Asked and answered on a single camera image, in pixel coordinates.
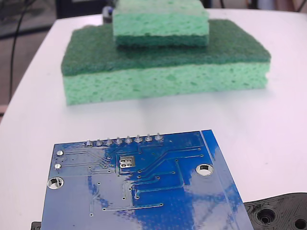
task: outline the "mounting hole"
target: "mounting hole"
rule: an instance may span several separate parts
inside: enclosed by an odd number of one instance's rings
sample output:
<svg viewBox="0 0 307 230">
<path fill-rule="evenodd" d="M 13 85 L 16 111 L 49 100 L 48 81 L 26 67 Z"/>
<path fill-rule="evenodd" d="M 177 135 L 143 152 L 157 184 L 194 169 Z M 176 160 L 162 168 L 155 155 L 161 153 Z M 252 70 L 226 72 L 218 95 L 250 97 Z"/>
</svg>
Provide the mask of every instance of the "mounting hole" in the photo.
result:
<svg viewBox="0 0 307 230">
<path fill-rule="evenodd" d="M 200 164 L 196 167 L 196 172 L 202 176 L 209 176 L 213 173 L 213 167 L 209 164 Z"/>
<path fill-rule="evenodd" d="M 63 186 L 64 180 L 60 177 L 53 177 L 48 180 L 47 186 L 50 189 L 59 189 Z"/>
<path fill-rule="evenodd" d="M 257 218 L 262 224 L 270 224 L 275 220 L 275 212 L 271 209 L 265 208 L 258 212 Z"/>
<path fill-rule="evenodd" d="M 297 229 L 305 229 L 307 227 L 307 223 L 304 219 L 297 219 L 295 222 L 295 227 Z"/>
</svg>

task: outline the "black cable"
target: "black cable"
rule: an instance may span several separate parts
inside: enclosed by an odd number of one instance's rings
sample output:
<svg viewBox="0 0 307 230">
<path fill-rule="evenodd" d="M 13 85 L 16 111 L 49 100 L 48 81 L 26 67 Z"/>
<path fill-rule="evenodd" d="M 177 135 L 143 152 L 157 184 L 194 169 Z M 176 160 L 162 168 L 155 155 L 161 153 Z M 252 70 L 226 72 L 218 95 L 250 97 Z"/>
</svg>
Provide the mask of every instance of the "black cable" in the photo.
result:
<svg viewBox="0 0 307 230">
<path fill-rule="evenodd" d="M 296 12 L 301 12 L 301 10 L 303 9 L 303 7 L 304 7 L 304 5 L 306 4 L 306 2 L 307 2 L 307 0 L 304 0 L 304 1 L 302 2 L 302 4 L 300 5 L 300 7 L 297 9 Z"/>
<path fill-rule="evenodd" d="M 14 40 L 13 40 L 13 46 L 12 46 L 12 52 L 11 52 L 11 69 L 10 69 L 10 88 L 9 88 L 9 102 L 11 101 L 12 99 L 12 93 L 13 93 L 13 66 L 14 66 L 14 53 L 15 53 L 15 45 L 16 45 L 16 40 L 17 40 L 17 37 L 18 37 L 18 32 L 19 32 L 19 28 L 20 28 L 20 25 L 21 25 L 21 22 L 24 18 L 24 14 L 26 12 L 26 10 L 28 9 L 29 6 L 31 6 L 36 0 L 32 0 L 32 1 L 29 1 L 27 2 L 27 4 L 24 6 L 24 9 L 20 15 L 20 19 L 18 21 L 18 24 L 17 24 L 17 28 L 16 28 L 16 32 L 15 32 L 15 35 L 14 35 Z"/>
<path fill-rule="evenodd" d="M 220 0 L 220 3 L 221 3 L 221 7 L 222 7 L 223 9 L 225 9 L 224 1 L 223 1 L 223 0 Z"/>
</svg>

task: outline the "sponge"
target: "sponge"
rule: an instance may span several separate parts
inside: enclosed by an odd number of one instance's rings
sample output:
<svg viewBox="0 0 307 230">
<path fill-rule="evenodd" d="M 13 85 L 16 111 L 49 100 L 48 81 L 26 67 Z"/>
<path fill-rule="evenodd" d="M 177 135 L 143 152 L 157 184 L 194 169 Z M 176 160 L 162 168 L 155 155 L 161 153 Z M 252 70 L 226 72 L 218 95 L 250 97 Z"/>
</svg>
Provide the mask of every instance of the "sponge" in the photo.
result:
<svg viewBox="0 0 307 230">
<path fill-rule="evenodd" d="M 73 33 L 62 62 L 67 104 L 264 88 L 271 56 L 228 20 L 210 20 L 210 45 L 117 48 L 112 25 Z"/>
<path fill-rule="evenodd" d="M 208 13 L 199 0 L 120 0 L 113 12 L 118 46 L 206 46 Z"/>
</svg>

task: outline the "light green sponge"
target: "light green sponge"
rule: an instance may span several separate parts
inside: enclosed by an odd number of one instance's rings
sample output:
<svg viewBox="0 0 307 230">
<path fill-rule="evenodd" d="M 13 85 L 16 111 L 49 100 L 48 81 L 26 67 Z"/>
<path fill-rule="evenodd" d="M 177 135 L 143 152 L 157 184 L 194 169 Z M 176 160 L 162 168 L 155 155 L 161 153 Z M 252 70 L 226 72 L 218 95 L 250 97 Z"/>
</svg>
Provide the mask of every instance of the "light green sponge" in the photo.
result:
<svg viewBox="0 0 307 230">
<path fill-rule="evenodd" d="M 271 56 L 228 20 L 203 48 L 123 49 L 109 24 L 75 31 L 62 62 L 67 104 L 264 88 Z"/>
<path fill-rule="evenodd" d="M 199 0 L 120 0 L 113 31 L 118 46 L 206 46 L 208 13 Z"/>
</svg>

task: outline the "white table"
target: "white table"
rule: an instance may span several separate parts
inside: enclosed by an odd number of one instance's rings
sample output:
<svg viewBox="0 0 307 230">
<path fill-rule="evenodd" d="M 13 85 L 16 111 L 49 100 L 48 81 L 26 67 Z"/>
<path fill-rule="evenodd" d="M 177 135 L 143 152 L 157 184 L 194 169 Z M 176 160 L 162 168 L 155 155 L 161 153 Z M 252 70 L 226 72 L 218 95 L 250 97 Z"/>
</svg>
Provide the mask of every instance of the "white table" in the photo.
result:
<svg viewBox="0 0 307 230">
<path fill-rule="evenodd" d="M 60 65 L 71 33 L 102 19 L 55 22 L 0 125 L 0 229 L 26 230 L 41 220 L 53 145 L 87 139 L 212 129 L 244 202 L 307 192 L 307 15 L 209 12 L 269 50 L 265 90 L 67 107 Z"/>
</svg>

